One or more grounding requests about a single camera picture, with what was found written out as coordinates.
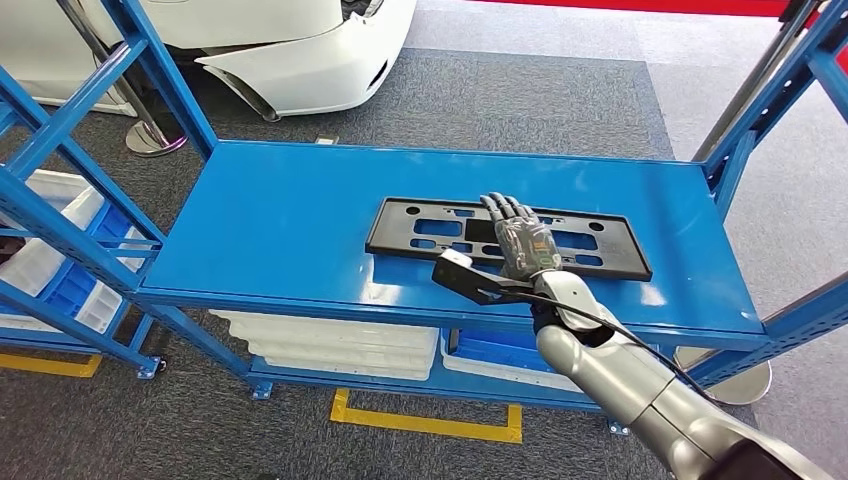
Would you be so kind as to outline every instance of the shelf foot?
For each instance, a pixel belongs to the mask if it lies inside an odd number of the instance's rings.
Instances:
[[[630,429],[628,427],[623,426],[611,418],[607,419],[607,427],[613,435],[623,435],[625,437],[630,435]]]
[[[254,400],[268,400],[271,398],[271,389],[274,388],[274,384],[271,382],[260,382],[253,387],[253,399]]]
[[[157,373],[165,370],[167,366],[167,362],[162,359],[162,357],[150,357],[155,363],[153,368],[139,368],[138,372],[136,372],[135,376],[139,380],[153,380]]]

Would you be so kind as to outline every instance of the black cable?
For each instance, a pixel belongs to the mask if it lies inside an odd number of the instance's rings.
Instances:
[[[631,333],[626,328],[623,328],[619,325],[616,325],[616,324],[610,322],[609,320],[601,318],[597,315],[592,315],[589,312],[580,310],[579,308],[572,307],[571,305],[568,305],[568,304],[565,304],[565,303],[562,303],[562,302],[558,302],[556,300],[550,299],[548,297],[543,297],[541,295],[533,295],[532,293],[523,293],[523,292],[513,292],[513,291],[510,291],[510,290],[506,290],[506,289],[498,290],[498,293],[500,293],[501,295],[506,295],[506,296],[511,296],[511,297],[524,298],[526,300],[532,300],[534,302],[542,302],[542,303],[547,303],[549,305],[555,305],[555,306],[557,306],[557,307],[559,307],[559,308],[561,308],[561,309],[563,309],[567,312],[571,312],[575,315],[580,315],[581,317],[586,317],[589,320],[595,321],[595,322],[601,324],[602,326],[609,328],[610,330],[613,330],[617,333],[620,333],[621,335],[626,337],[631,342],[635,343],[636,345],[638,345],[638,346],[644,348],[645,350],[647,350],[648,352],[650,352],[654,357],[657,358],[657,360],[659,360],[660,362],[665,364],[666,367],[668,367],[672,372],[674,372],[675,375],[677,375],[678,377],[683,379],[686,383],[688,383],[689,386],[691,386],[692,389],[695,390],[699,395],[704,397],[710,403],[715,404],[712,397],[710,397],[710,394],[707,393],[703,388],[701,388],[701,386],[698,385],[698,382],[693,380],[692,377],[690,377],[688,373],[686,373],[682,368],[677,366],[677,363],[675,363],[673,360],[669,359],[665,355],[661,354],[660,352],[657,352],[656,350],[651,348],[647,343],[643,342],[642,339],[640,339],[639,337],[637,337],[636,335]]]

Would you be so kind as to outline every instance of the blue shelf surface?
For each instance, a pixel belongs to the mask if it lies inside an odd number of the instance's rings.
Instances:
[[[600,407],[582,392],[570,392],[525,383],[448,370],[442,356],[436,353],[430,377],[424,381],[319,372],[297,368],[274,367],[262,357],[253,357],[248,378],[273,382],[320,384],[361,390],[378,390],[420,395],[437,395],[470,400],[520,403],[527,406],[571,408],[600,412]]]
[[[767,342],[703,171],[683,162],[222,141],[139,293],[154,303],[528,332],[526,305],[481,307],[430,279],[433,263],[371,255],[386,196],[623,215],[651,282],[586,278],[652,343],[751,350]]]

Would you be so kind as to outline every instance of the chrome pole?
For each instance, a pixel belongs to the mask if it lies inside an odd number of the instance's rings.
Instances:
[[[56,0],[56,3],[59,4],[65,16],[79,32],[97,60],[101,63],[106,61],[109,58],[109,52],[97,38],[94,28],[82,10],[82,6],[76,0]],[[173,152],[185,144],[186,137],[184,135],[176,140],[168,139],[123,75],[118,77],[114,86],[118,93],[133,107],[140,120],[127,132],[126,145],[133,153],[141,157],[158,157]]]
[[[701,144],[695,156],[692,157],[693,162],[703,162],[706,160],[716,146],[721,143],[727,132],[733,128],[739,115],[745,110],[745,107],[759,93],[762,86],[771,78],[771,75],[780,66],[783,59],[792,51],[795,46],[798,35],[804,29],[807,19],[813,11],[821,4],[821,0],[806,0],[801,8],[795,13],[792,19],[783,24],[780,31],[771,41],[766,52],[760,57],[760,60],[748,74],[748,77],[739,87],[739,90],[730,100],[730,103],[722,112],[716,124],[713,125],[707,138]]]

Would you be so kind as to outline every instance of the car bumper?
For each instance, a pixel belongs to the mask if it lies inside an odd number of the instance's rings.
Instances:
[[[266,118],[269,112],[289,116],[353,108],[374,95],[394,65],[415,3],[384,0],[372,16],[354,16],[322,35],[197,62]]]

